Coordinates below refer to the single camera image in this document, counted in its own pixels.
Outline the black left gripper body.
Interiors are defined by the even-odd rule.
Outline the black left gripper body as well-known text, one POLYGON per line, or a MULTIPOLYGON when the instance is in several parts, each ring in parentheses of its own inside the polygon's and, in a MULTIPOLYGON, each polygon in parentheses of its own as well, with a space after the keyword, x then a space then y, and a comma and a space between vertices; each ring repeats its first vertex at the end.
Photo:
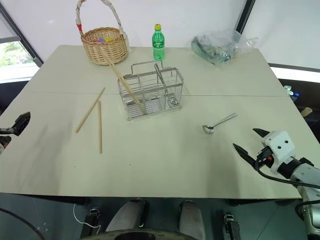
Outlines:
POLYGON ((12 134, 12 128, 1 128, 0 129, 0 149, 4 150, 11 142, 12 138, 9 136, 12 134))

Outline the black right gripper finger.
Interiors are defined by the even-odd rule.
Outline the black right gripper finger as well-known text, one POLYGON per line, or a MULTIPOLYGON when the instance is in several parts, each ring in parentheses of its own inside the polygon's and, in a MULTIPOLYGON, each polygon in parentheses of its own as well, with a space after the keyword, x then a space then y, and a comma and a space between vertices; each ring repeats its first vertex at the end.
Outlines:
POLYGON ((252 158, 248 152, 243 149, 241 146, 233 143, 232 144, 237 153, 240 155, 240 157, 245 160, 253 169, 256 169, 256 160, 252 158))
POLYGON ((261 138, 265 138, 270 132, 267 130, 263 130, 260 128, 253 128, 252 129, 255 133, 257 133, 261 138))

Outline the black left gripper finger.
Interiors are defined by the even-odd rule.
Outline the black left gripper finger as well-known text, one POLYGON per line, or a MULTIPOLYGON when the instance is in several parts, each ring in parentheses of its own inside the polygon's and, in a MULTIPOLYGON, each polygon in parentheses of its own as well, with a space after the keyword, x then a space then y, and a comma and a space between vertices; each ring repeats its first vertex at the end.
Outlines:
POLYGON ((31 113, 29 111, 19 115, 19 117, 15 120, 14 125, 11 127, 12 128, 11 133, 16 136, 19 136, 24 131, 24 129, 28 126, 30 120, 31 120, 31 113))

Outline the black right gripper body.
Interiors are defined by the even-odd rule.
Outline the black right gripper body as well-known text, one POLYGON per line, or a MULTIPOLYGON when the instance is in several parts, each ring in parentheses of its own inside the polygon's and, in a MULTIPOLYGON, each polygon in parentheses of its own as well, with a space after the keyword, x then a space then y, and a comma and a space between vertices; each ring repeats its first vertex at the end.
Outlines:
POLYGON ((254 169, 258 171, 263 166, 267 166, 270 169, 274 164, 274 161, 273 151, 269 146, 266 146, 257 155, 254 163, 254 169))

